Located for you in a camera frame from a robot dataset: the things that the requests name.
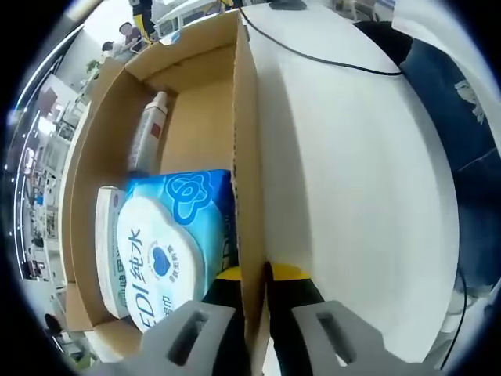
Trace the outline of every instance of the white table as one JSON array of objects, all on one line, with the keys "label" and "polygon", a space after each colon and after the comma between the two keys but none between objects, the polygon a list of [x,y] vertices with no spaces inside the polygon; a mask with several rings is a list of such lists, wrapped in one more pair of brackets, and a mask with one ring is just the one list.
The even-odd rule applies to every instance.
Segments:
[{"label": "white table", "polygon": [[[301,52],[398,69],[320,5],[245,12]],[[397,356],[422,361],[445,317],[459,247],[452,176],[431,119],[402,76],[316,63],[249,32],[269,258],[309,270],[325,299],[377,327]]]}]

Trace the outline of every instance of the tissue package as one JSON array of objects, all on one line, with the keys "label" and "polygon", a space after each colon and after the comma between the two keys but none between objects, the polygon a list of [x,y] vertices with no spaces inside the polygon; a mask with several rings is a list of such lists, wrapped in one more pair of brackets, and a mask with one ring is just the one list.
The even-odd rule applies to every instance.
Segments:
[{"label": "tissue package", "polygon": [[97,276],[104,305],[118,319],[128,316],[125,269],[117,246],[117,220],[124,202],[125,192],[118,188],[99,188],[95,224]]},{"label": "tissue package", "polygon": [[141,331],[236,264],[235,204],[227,170],[133,179],[117,226],[127,305]]}]

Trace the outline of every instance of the blue tissue package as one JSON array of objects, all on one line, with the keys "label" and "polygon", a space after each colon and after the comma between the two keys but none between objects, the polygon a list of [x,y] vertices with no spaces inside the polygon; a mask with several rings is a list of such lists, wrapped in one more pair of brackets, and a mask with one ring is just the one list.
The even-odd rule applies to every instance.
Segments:
[{"label": "blue tissue package", "polygon": [[222,270],[237,264],[230,171],[182,172],[133,179],[126,200],[136,196],[159,201],[193,237],[204,259],[204,294]]}]

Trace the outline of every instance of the cardboard flap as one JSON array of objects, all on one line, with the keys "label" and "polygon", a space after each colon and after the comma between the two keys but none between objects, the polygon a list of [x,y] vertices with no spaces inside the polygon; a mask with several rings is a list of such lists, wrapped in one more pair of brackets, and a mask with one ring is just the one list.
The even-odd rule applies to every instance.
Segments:
[{"label": "cardboard flap", "polygon": [[70,331],[91,331],[92,324],[85,312],[77,285],[66,287],[66,325]]},{"label": "cardboard flap", "polygon": [[157,42],[131,60],[125,69],[140,81],[189,57],[236,42],[238,12],[195,23],[181,29],[180,41],[173,45]]},{"label": "cardboard flap", "polygon": [[139,351],[141,332],[124,320],[114,320],[96,326],[94,332],[118,355],[129,356]]},{"label": "cardboard flap", "polygon": [[124,65],[115,59],[107,58],[104,60],[104,64],[99,69],[99,76],[96,79],[97,82],[93,86],[90,94],[91,110],[89,112],[89,117],[91,117],[97,109],[97,104],[92,104],[92,102],[100,103],[112,82],[118,77],[123,69]]},{"label": "cardboard flap", "polygon": [[235,154],[233,185],[242,269],[247,341],[257,335],[264,297],[265,229],[261,187],[261,141],[258,124],[257,74],[247,34],[239,22],[234,73]]}]

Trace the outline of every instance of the blue heart logo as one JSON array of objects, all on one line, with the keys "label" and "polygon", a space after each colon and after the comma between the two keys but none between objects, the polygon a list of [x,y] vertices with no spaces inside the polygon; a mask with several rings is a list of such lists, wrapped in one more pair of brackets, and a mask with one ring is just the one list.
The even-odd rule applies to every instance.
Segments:
[{"label": "blue heart logo", "polygon": [[174,220],[188,226],[195,220],[196,213],[211,202],[211,174],[207,171],[177,174],[168,181],[165,189],[174,200]]},{"label": "blue heart logo", "polygon": [[167,274],[171,268],[171,263],[167,259],[164,250],[160,247],[155,247],[153,249],[153,268],[160,277]]}]

